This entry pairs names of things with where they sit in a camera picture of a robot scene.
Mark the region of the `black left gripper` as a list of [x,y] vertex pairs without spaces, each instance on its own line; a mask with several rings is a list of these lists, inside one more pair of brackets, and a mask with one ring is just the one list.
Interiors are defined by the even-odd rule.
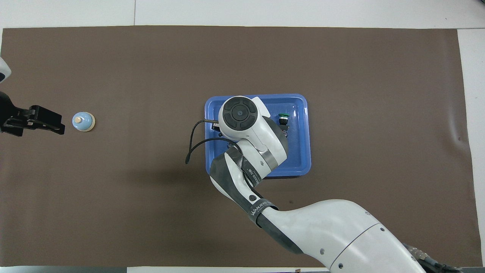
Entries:
[[29,109],[14,106],[10,97],[0,93],[0,131],[16,137],[23,135],[23,130],[42,129],[58,135],[64,135],[65,125],[62,116],[39,105]]

